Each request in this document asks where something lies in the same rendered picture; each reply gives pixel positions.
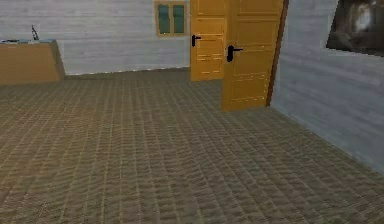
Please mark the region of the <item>brown wooden counter cabinet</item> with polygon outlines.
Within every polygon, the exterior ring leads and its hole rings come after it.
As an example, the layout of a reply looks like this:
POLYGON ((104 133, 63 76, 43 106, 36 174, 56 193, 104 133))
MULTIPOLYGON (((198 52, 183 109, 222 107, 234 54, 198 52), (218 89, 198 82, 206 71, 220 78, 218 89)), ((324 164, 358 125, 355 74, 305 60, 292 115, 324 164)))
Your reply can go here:
POLYGON ((65 75, 55 39, 0 43, 0 85, 60 82, 65 75))

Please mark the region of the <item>orange wooden room door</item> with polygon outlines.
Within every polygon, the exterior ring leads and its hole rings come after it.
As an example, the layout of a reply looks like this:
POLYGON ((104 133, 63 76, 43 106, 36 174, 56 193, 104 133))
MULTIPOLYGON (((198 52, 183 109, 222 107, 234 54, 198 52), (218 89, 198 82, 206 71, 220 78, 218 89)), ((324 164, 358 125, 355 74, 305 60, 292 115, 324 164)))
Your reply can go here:
POLYGON ((223 78, 227 0, 190 0, 190 33, 200 36, 190 46, 190 79, 223 78))
POLYGON ((285 0, 228 0, 222 109, 265 106, 285 0), (229 45, 242 48, 227 61, 229 45))

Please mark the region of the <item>dark framed wall picture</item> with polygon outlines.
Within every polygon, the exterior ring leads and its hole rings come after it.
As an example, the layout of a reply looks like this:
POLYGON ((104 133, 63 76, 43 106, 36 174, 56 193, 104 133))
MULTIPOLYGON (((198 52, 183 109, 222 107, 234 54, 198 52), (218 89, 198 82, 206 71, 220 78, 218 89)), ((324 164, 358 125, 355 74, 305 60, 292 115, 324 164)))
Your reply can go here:
POLYGON ((384 0, 338 0, 326 47, 384 57, 384 0))

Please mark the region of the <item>orange framed window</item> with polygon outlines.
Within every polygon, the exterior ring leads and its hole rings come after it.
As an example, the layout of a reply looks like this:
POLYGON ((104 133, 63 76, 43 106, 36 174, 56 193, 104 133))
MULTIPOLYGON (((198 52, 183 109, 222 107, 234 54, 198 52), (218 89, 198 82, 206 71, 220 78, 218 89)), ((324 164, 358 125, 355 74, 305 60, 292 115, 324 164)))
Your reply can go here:
POLYGON ((181 37, 187 34, 187 2, 154 0, 156 35, 181 37))

